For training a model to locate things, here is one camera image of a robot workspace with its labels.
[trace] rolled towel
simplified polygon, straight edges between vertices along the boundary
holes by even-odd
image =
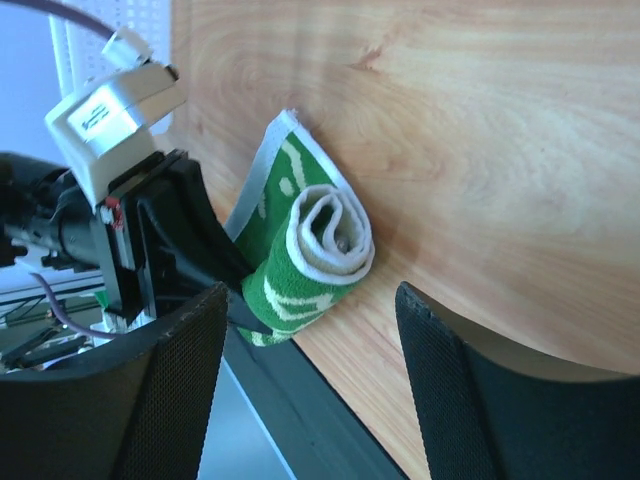
[[[267,128],[225,229],[256,267],[243,295],[273,334],[241,331],[259,346],[288,340],[322,316],[369,272],[375,254],[362,204],[290,111]]]

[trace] cable connector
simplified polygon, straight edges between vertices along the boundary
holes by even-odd
[[[102,49],[102,55],[116,68],[132,70],[151,59],[153,50],[128,27],[120,27]]]

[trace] gray floor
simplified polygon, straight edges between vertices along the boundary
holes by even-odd
[[[295,478],[224,359],[220,365],[198,478]]]

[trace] white plastic basket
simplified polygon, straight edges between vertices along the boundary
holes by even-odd
[[[171,49],[171,0],[68,0],[73,6],[117,29],[128,26],[153,48],[156,61],[169,63]],[[101,51],[106,41],[70,22],[50,17],[53,51],[63,97],[81,88],[90,79],[113,72]],[[171,125],[171,115],[152,129],[154,135],[164,133]]]

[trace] wooden table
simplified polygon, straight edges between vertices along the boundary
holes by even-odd
[[[172,135],[231,210],[296,108],[374,227],[368,280],[297,342],[428,477],[396,330],[409,280],[539,350],[640,371],[640,3],[175,0]]]

